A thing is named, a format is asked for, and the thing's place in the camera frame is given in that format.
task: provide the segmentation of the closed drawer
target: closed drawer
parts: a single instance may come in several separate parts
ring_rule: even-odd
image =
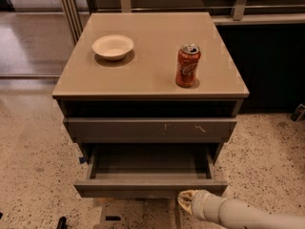
[[[226,142],[235,118],[65,118],[78,143]]]
[[[176,198],[188,189],[222,194],[228,183],[214,179],[208,144],[99,144],[74,186],[83,198]]]

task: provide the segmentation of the soda can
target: soda can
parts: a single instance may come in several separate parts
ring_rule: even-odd
[[[193,43],[183,44],[178,52],[175,83],[190,88],[196,81],[196,71],[201,56],[200,48]]]

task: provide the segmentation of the bowl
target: bowl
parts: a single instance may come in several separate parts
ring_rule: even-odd
[[[133,41],[124,35],[107,35],[97,39],[93,51],[106,60],[117,61],[123,59],[133,48]]]

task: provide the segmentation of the can lid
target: can lid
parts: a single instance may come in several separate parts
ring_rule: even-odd
[[[187,54],[196,54],[200,52],[199,46],[194,43],[186,43],[181,46],[181,50]]]

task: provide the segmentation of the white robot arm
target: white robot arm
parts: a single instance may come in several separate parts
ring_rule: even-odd
[[[305,229],[305,217],[267,213],[244,201],[218,197],[205,190],[181,192],[178,202],[197,219],[228,229]]]

